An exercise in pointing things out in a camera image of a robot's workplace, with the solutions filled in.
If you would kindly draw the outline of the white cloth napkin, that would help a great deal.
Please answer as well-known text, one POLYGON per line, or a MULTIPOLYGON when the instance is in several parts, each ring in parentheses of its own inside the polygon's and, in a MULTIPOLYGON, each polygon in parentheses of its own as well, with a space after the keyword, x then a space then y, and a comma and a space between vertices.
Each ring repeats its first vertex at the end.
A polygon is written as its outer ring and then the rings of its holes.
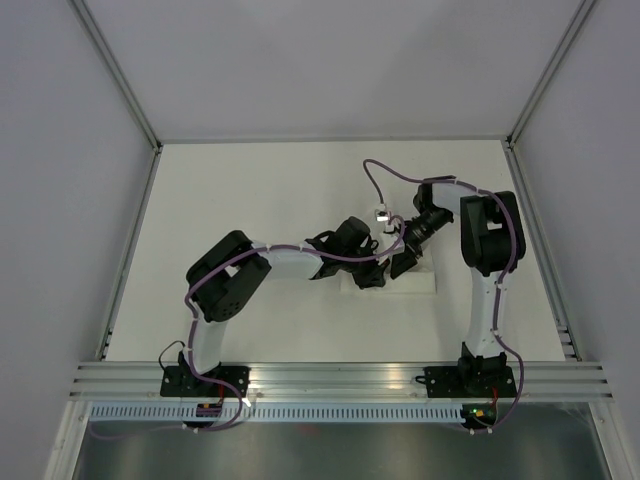
POLYGON ((360 289, 350 276, 343 275, 339 280, 339 291, 346 295, 359 296, 398 296, 398 295, 435 295, 437 293, 435 272, 430 269, 410 270, 395 280, 385 276, 383 287, 360 289))

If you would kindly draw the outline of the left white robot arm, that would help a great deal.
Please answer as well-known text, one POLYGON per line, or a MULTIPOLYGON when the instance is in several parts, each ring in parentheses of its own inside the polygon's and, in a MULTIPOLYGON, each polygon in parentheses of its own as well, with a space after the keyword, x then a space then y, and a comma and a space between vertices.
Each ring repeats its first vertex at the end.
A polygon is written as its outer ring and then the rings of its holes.
POLYGON ((227 325, 265 281, 314 281, 344 271, 361 289, 382 287, 390 264, 386 251, 353 216, 294 245, 269 246, 241 230, 229 232, 186 273, 185 303, 194 320, 184 350, 184 385, 198 396, 216 389, 227 325))

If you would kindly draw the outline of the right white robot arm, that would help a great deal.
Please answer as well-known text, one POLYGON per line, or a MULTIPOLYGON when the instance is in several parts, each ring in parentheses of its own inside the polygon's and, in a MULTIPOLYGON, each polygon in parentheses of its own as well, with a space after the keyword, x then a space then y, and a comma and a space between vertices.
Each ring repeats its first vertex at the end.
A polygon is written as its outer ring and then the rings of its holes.
POLYGON ((470 269, 470 324, 462 342, 456 381, 459 388, 478 395, 492 381, 492 371, 506 367, 501 338, 511 274, 526 253, 526 242, 515 194, 478 189, 454 177, 425 179, 413 199, 418 215, 403 234, 404 251, 391 260, 393 279, 415 267, 423 245, 440 229, 459 220, 460 248, 470 269))

